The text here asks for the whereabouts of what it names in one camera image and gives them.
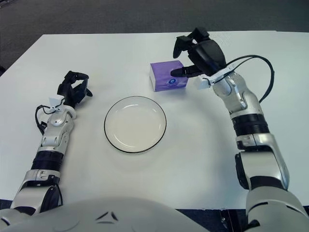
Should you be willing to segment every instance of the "black cable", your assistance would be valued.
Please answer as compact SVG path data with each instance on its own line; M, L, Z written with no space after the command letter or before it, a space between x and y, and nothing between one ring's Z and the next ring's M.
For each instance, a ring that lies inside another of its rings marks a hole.
M208 85L211 86L211 82L209 81L208 78L203 77L203 79L207 80L208 81Z
M60 187L59 187L59 185L58 184L56 184L56 186L57 186L57 188L58 188L58 191L59 191L59 196L60 196L60 206L63 206L63 198L62 198L62 193L61 193L61 190L60 190Z
M269 69L270 69L270 82L269 82L269 86L268 86L266 92L264 93L264 95L261 97L261 99L260 99L260 101L259 101L259 102L261 103L261 102L270 94L270 92L271 92L271 90L272 90L272 88L273 88L273 86L274 86L275 71L274 71L274 69L273 69L273 67L272 67L272 65L271 65L271 63L270 63L270 61L269 61L268 59L266 59L265 57L262 57L262 56L258 56L258 55L246 55L246 56L238 57L238 58L236 58L236 59L234 59L234 60L228 62L228 63L226 64L226 66L228 66L228 65L230 65L230 64L232 64L232 63L234 63L234 62L237 61L237 60L244 59L244 58L249 58L249 59L244 60L242 63L240 63L238 66L236 66L233 70L231 70L230 72L226 73L226 74L224 75L224 77L221 78L220 80L216 81L216 83L219 82L219 81L221 81L221 80L223 80L224 78L226 78L231 72L233 72L236 68L238 68L238 67L239 67L241 64L243 64L244 62L246 62L246 61L248 61L248 60L250 60L250 59L253 59L253 58L259 58L259 59L263 60L264 62L266 62L267 65L269 66Z
M239 65L237 65L233 70L231 70L231 71L229 71L229 72L227 72L226 74L224 74L224 76L221 78L221 79L219 79L218 81L216 81L214 84L216 84L216 83L218 83L219 81L222 81L224 78L226 78L230 73L232 73L236 68L238 68L240 65L242 65L244 62L246 62L246 61L248 61L248 60L250 60L250 59L253 59L253 57L251 57L251 58L249 58L249 59L246 59L246 60L244 60L243 62L241 62Z
M39 123L39 120L38 120L38 111L42 108L43 106L40 105L37 107L37 109L35 110L35 122L37 124L37 127L39 128L41 134L43 135L44 134L44 127L42 126L42 124Z
M58 106L60 106L60 105L62 104L63 101L64 101L64 98L61 100L61 103L60 103L59 105L56 105L54 108L57 108ZM47 113L47 112L45 111L44 108L50 109L50 107L47 106L47 105L39 105L39 106L36 108L36 110L35 110L35 122L36 122L37 127L39 128L39 130L40 130L40 132L41 132L42 135L44 134L44 129L45 129L45 127L42 125L42 123L39 123L39 120L38 120L38 111L39 111L40 109L43 109L44 113L47 114L47 115L51 115L51 114L53 114L54 112L56 112L56 110L54 110L53 112Z

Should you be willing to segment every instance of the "purple tissue box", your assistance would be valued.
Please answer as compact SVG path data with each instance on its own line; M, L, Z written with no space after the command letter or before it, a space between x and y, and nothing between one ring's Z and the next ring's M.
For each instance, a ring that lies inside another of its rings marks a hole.
M187 85L188 78L170 75L170 71L182 67L183 64L179 60L150 64L150 79L153 83L154 91L184 88Z

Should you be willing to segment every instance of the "gray carpet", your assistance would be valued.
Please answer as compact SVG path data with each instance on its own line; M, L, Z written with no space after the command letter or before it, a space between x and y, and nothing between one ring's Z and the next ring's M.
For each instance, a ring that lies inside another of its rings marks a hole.
M309 31L308 0L15 0L0 9L0 64L42 34L208 30Z

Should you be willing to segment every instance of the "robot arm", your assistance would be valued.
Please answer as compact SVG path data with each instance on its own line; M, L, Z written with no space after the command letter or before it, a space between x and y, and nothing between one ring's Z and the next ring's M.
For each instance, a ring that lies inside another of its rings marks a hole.
M171 75L205 74L197 78L197 86L213 86L233 122L237 146L241 150L235 155L237 176L240 185L249 190L247 230L307 231L308 215L297 197L287 190L289 172L257 97L239 74L226 67L222 50L205 29L197 28L187 37L178 37L174 58L182 51L188 51L194 66L173 70Z
M69 71L65 80L59 85L57 96L50 98L50 105L45 108L50 115L47 123L36 122L42 133L42 140L33 160L31 170L27 171L24 180L17 191L11 208L1 211L0 229L15 224L32 215L58 207L62 195L58 183L60 167L69 142L69 134L76 118L74 107L85 95L92 96L87 89L88 76L83 73ZM72 88L77 80L83 82Z

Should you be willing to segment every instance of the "white bracket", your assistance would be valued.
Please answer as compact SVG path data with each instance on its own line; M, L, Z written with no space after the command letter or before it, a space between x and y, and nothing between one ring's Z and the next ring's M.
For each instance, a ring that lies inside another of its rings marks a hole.
M207 76L205 74L198 76L195 78L194 85L197 87L197 89L205 89L210 88L214 84L216 84L217 81L219 81L225 74L231 72L234 69L234 65L230 65L224 69L219 70L212 76Z

